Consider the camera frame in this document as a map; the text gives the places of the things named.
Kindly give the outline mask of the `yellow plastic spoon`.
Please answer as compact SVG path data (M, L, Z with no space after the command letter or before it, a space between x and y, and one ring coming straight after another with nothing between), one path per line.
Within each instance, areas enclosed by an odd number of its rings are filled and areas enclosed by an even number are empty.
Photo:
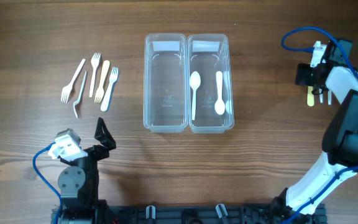
M308 86L307 88L307 97L306 97L306 103L309 107L313 107L314 106L314 94L312 93L313 91L313 87L312 86Z

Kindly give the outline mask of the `cream wide-handle fork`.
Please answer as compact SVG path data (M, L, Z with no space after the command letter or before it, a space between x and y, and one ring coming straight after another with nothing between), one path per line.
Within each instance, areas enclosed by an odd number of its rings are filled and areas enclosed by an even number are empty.
M101 69L101 78L99 81L99 86L98 89L96 90L96 94L95 94L95 98L94 98L94 102L95 103L100 103L103 99L104 96L104 83L108 74L108 70L110 67L110 61L105 60L102 64L102 69Z

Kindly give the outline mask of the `light blue wide-handle fork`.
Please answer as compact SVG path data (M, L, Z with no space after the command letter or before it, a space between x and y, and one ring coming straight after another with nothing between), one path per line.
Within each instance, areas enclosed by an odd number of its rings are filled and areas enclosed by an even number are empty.
M113 67L109 77L109 83L106 90L106 94L104 95L103 101L101 103L101 111L103 112L107 111L109 108L109 102L112 95L112 88L115 82L117 81L118 76L119 76L119 69L117 67Z

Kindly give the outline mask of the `white slim fork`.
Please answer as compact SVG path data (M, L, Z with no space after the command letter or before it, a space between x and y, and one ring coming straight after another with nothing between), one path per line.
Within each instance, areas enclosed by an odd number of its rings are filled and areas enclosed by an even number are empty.
M92 72L91 84L90 84L90 88L89 88L89 97L90 98L93 97L94 86L95 86L95 82L96 82L96 73L97 73L97 69L99 67L100 61L101 61L101 53L95 53L93 55L93 57L91 58L91 65L93 68L93 72Z

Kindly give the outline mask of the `white wide-handle spoon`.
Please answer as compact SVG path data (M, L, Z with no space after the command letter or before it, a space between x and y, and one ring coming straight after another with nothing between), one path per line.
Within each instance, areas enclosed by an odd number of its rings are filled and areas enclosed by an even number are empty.
M217 86L217 100L214 104L215 112L218 115L223 115L225 112L225 103L223 102L223 73L216 72L216 86Z

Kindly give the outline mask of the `white spoon with long handle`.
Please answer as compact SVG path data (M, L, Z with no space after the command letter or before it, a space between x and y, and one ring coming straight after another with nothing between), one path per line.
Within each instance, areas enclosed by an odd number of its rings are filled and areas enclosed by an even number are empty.
M201 77L197 71L190 75L190 87L193 90L192 105L191 105L191 119L195 120L196 117L196 91L201 85Z

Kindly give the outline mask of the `white plastic spoon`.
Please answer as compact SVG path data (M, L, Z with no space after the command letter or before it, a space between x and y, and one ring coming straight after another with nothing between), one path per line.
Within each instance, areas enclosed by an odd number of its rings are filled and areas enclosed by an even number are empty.
M331 105L332 104L332 91L331 90L328 90L327 97L328 97L328 105Z
M323 104L323 92L319 94L319 102Z

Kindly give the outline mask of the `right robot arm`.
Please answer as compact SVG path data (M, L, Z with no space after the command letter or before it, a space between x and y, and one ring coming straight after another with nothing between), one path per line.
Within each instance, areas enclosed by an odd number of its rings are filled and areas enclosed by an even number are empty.
M270 216L283 217L284 223L314 214L336 187L358 174L358 74L333 67L325 84L341 105L323 136L318 160L272 201Z

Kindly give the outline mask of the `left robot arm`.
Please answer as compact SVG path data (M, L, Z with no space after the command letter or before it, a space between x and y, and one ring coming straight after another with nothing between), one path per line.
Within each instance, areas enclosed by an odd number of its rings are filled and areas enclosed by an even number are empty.
M98 161L109 157L116 142L102 118L98 119L95 140L99 144L80 147L80 137L68 128L56 135L48 155L66 164L58 177L60 205L52 213L52 223L118 223L119 220L98 197Z

